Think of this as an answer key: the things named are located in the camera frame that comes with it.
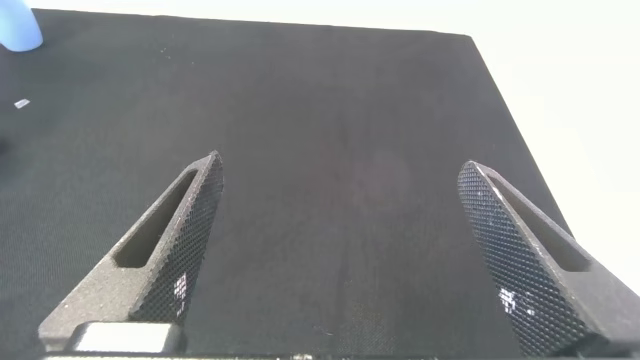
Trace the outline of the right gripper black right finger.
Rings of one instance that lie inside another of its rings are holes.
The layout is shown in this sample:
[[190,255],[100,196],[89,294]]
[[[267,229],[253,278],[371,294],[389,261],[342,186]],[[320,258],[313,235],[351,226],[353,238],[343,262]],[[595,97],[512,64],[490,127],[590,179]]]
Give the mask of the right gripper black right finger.
[[633,290],[495,170],[465,162],[457,190],[524,355],[638,355]]

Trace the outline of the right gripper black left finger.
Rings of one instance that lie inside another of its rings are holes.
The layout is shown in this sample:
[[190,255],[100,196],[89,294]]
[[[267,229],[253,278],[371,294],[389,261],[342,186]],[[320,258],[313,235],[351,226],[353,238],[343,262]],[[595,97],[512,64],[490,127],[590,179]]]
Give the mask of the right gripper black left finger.
[[84,324],[183,324],[223,187],[218,152],[188,165],[42,321],[45,349],[68,349]]

